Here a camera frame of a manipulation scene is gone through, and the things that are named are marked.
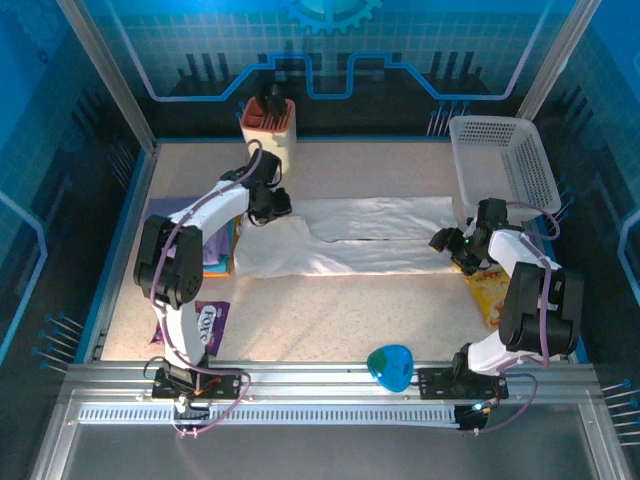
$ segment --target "blue plastic lid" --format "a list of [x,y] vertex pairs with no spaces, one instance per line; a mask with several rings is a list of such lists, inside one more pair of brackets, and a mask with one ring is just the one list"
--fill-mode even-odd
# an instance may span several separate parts
[[402,392],[411,383],[413,355],[404,345],[386,345],[369,355],[367,367],[384,388]]

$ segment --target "white plastic basket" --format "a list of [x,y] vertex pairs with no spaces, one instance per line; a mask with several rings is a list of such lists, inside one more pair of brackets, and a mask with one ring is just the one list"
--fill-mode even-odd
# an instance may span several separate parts
[[[485,198],[518,200],[549,213],[560,195],[535,125],[511,117],[469,115],[449,124],[464,214],[474,217]],[[532,220],[531,208],[508,207],[509,222]]]

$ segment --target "pen holder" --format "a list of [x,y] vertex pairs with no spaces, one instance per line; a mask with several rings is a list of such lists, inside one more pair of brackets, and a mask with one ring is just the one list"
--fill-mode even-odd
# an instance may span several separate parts
[[[247,103],[240,128],[245,141],[257,139],[262,142],[262,148],[271,152],[282,160],[282,174],[291,170],[291,164],[296,154],[296,105],[287,99],[287,113],[277,122],[271,115],[265,115],[255,97]],[[249,146],[249,158],[253,155],[256,145]]]

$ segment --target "purple snack bag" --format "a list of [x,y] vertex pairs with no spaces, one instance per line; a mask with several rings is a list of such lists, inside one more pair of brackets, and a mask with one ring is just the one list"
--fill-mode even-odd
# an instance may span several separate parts
[[[207,355],[213,357],[218,355],[230,306],[229,302],[200,302],[196,300],[198,332]],[[164,344],[160,325],[156,326],[156,331],[149,343]]]

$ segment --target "white towel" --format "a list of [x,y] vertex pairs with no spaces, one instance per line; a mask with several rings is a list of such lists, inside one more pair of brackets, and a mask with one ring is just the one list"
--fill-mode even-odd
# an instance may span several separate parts
[[455,225],[450,197],[305,200],[294,214],[247,225],[236,245],[235,272],[286,275],[391,275],[455,272],[428,243]]

